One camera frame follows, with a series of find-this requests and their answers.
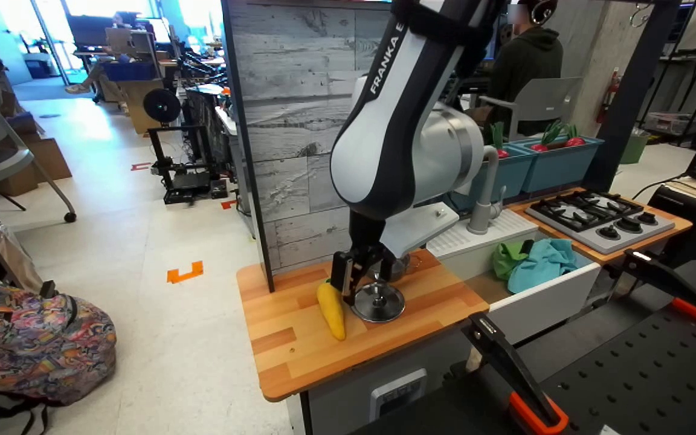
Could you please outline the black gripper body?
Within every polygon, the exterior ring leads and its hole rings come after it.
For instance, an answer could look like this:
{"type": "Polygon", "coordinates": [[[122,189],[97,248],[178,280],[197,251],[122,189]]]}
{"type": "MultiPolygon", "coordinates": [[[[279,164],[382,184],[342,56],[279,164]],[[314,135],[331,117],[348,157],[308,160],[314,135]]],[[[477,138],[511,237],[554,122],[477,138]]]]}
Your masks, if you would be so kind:
{"type": "Polygon", "coordinates": [[[396,257],[387,245],[351,245],[348,251],[335,251],[331,257],[328,282],[335,290],[355,288],[364,276],[380,273],[383,280],[396,280],[405,273],[405,257],[396,257]]]}

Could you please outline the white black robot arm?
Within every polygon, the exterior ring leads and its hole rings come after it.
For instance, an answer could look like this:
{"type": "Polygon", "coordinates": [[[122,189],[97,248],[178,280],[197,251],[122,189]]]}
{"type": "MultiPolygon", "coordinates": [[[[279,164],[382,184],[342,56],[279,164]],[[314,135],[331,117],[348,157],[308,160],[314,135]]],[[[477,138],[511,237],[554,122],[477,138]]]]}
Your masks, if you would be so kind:
{"type": "Polygon", "coordinates": [[[351,210],[351,248],[332,256],[328,282],[348,302],[372,265],[389,268],[405,253],[389,239],[390,219],[475,175],[481,127],[441,92],[482,58],[502,11],[504,0],[390,3],[328,160],[331,185],[351,210]]]}

